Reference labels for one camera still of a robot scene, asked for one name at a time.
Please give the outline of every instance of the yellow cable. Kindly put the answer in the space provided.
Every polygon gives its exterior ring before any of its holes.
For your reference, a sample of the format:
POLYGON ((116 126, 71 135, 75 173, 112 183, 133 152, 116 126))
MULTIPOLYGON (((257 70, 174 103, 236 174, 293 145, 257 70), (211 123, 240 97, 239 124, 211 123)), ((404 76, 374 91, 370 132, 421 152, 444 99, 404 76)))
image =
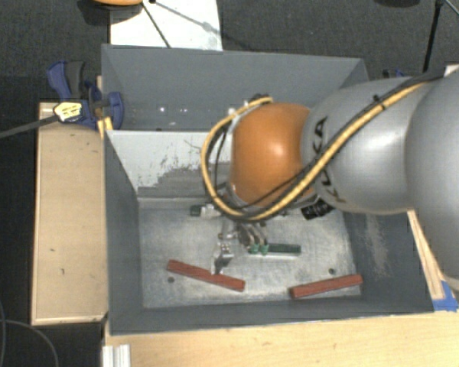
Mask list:
MULTIPOLYGON (((369 110, 364 115, 360 116, 356 121, 352 122, 350 126, 346 127, 343 133, 335 140, 334 143, 323 153, 321 158, 317 161, 315 166, 308 171, 308 173, 304 176, 304 178, 291 190, 286 196, 284 196, 278 203, 274 206, 267 209, 265 212, 260 213, 259 215, 255 215, 252 217, 247 217, 246 220, 249 221, 258 221, 264 219, 268 216, 274 215, 283 208, 285 208, 289 203, 294 201, 311 183, 311 181, 326 167, 328 162, 332 159, 332 157, 342 148, 342 146, 347 142, 347 140, 359 129, 361 129, 367 122, 372 120, 376 117, 379 113, 383 112, 385 109, 389 108, 390 106, 397 103, 400 99, 407 96, 409 93, 412 93, 417 88, 422 86, 424 83, 415 84, 414 86, 410 86, 406 89, 403 89, 396 94, 390 96, 388 99, 385 99, 382 103, 376 105, 371 110, 369 110)), ((212 139, 212 137, 216 134, 217 130, 225 125, 227 122, 232 121, 238 115, 241 115, 246 110, 251 109, 252 107, 258 106, 264 102, 268 102, 264 99, 258 99, 255 102, 248 104, 247 106, 243 106, 241 109, 238 109, 235 113, 231 116, 226 117, 225 119, 221 120, 218 124, 216 124, 210 131, 209 135, 206 138, 206 141, 203 144, 203 147, 200 152, 200 159, 202 165, 202 175, 203 181, 206 184, 206 187, 213 198, 214 202, 226 213, 236 216, 236 217, 244 217, 248 216, 248 213, 236 211, 233 208, 228 207, 218 196, 217 193, 210 181, 209 173, 206 168, 206 153, 207 147, 212 139)))
POLYGON ((244 112, 246 112, 246 111, 248 111, 250 109, 253 109, 253 108, 257 107, 257 106, 260 106, 263 103, 267 103, 267 102, 273 102, 273 99, 270 96, 266 96, 266 97, 257 99, 257 100, 255 100, 253 102, 250 102, 248 105, 244 105, 243 107, 241 107, 238 110, 236 110, 232 115, 228 115, 227 117, 225 117, 224 119, 219 121, 210 130, 209 134, 206 137, 206 140, 204 141, 204 143, 202 145, 202 148, 200 149, 200 168, 201 168, 201 171, 202 171, 202 178, 203 178, 204 184, 206 185, 207 191, 209 192, 209 195, 214 200, 214 202, 217 203, 217 205, 222 210, 224 210, 226 213, 229 213, 230 215, 233 215, 233 216, 243 216, 243 215, 245 215, 245 213, 242 213, 240 211, 234 210, 233 208, 230 208, 229 206, 227 206, 217 196, 217 192, 214 189, 213 184, 211 183, 211 179, 210 179, 210 176, 209 176, 209 171, 207 170, 207 166, 206 166, 207 147, 209 146, 209 143, 212 140, 212 138, 214 137, 214 135, 216 134, 216 132, 222 126, 224 126, 228 122, 231 122, 237 116, 242 115, 244 112))

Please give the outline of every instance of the red stick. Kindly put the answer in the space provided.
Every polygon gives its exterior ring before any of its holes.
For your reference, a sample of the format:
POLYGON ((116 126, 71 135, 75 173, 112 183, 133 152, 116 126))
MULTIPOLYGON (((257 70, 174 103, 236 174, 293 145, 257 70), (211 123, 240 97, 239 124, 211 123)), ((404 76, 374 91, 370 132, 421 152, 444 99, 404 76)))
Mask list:
POLYGON ((225 276, 224 274, 211 274, 211 272, 206 269, 184 264, 180 261, 170 260, 168 262, 167 270, 238 292, 243 292, 245 289, 245 281, 243 280, 231 278, 230 276, 225 276))
POLYGON ((341 288, 352 287, 363 283, 360 274, 349 274, 340 278, 331 278, 330 280, 315 281, 314 283, 297 285, 289 288, 291 297, 299 299, 310 295, 321 294, 322 292, 339 290, 341 288))

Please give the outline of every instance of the gray bin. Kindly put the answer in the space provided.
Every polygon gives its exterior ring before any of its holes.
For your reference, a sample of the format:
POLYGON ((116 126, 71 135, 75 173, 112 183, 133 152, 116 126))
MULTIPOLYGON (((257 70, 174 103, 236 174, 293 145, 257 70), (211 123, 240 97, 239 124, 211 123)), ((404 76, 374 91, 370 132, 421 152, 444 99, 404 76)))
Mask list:
POLYGON ((334 210, 312 221, 299 212, 272 220, 271 242, 298 243, 303 253, 286 261, 236 251, 225 274, 247 281, 243 293, 165 270, 169 259, 209 268, 221 218, 189 210, 205 201, 198 148, 228 107, 253 93, 312 107, 365 80, 358 59, 104 46, 103 89, 121 92, 128 128, 108 132, 105 146, 111 333, 433 311, 405 214, 334 210), (293 285, 352 273, 363 276, 361 287, 302 300, 287 294, 293 285))

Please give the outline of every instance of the wooden table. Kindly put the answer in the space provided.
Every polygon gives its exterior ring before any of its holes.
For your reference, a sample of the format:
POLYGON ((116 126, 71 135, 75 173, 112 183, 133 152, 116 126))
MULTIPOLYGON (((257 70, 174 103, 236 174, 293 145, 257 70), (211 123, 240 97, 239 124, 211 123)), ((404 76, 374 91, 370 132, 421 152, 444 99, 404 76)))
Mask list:
MULTIPOLYGON (((51 104, 41 104, 41 118, 51 104)), ((107 270, 102 141, 78 125, 39 131, 31 322, 100 321, 107 270)), ((432 297, 441 274, 414 213, 410 223, 432 297)), ((110 336, 132 367, 459 365, 459 311, 228 330, 110 336)))

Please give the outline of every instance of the bin floor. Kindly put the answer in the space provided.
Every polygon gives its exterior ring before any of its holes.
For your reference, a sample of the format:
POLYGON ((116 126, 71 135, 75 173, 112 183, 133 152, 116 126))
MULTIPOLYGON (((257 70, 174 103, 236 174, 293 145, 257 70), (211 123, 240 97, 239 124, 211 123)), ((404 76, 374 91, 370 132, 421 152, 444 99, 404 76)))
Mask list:
MULTIPOLYGON (((174 259, 210 269, 222 218, 189 216, 189 209, 140 206, 142 288, 146 308, 289 299, 288 288, 356 272, 340 211, 307 221, 298 211, 267 223, 270 243, 301 246, 297 257, 250 255, 235 241, 235 258, 223 273, 246 282, 240 293, 167 271, 174 259)), ((314 297, 359 296, 358 286, 314 297)))

